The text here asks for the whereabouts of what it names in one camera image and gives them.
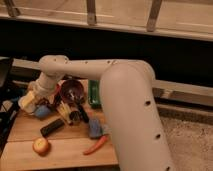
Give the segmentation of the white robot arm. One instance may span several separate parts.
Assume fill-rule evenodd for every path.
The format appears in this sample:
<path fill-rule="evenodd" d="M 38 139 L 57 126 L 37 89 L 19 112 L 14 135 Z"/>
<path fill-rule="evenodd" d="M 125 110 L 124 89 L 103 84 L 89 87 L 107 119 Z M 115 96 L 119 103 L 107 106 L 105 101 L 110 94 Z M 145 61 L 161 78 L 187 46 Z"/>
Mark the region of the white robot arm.
<path fill-rule="evenodd" d="M 121 171 L 177 171 L 154 100 L 155 73 L 143 60 L 71 61 L 63 55 L 39 60 L 33 90 L 19 100 L 30 111 L 66 75 L 98 80 L 99 95 Z"/>

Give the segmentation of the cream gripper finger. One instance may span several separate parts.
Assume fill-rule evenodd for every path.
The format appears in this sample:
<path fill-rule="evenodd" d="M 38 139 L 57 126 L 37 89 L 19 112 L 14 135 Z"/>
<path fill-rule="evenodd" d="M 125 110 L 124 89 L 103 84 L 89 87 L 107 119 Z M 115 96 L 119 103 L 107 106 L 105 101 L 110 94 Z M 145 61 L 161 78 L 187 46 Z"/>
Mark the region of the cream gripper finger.
<path fill-rule="evenodd" d="M 35 103 L 35 94 L 29 91 L 25 96 L 20 99 L 20 104 L 23 108 L 33 105 Z"/>
<path fill-rule="evenodd" d="M 54 102 L 54 98 L 55 98 L 55 95 L 54 94 L 51 94 L 47 97 L 47 100 L 49 101 L 50 104 L 53 104 Z"/>

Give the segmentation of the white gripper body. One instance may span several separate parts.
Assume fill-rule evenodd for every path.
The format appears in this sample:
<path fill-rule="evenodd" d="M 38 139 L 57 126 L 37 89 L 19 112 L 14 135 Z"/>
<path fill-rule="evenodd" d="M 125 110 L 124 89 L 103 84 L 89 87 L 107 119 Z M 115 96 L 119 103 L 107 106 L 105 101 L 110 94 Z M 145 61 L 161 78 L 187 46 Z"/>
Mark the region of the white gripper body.
<path fill-rule="evenodd" d="M 56 85 L 60 81 L 60 77 L 40 75 L 35 81 L 33 92 L 38 98 L 46 98 L 56 90 Z"/>

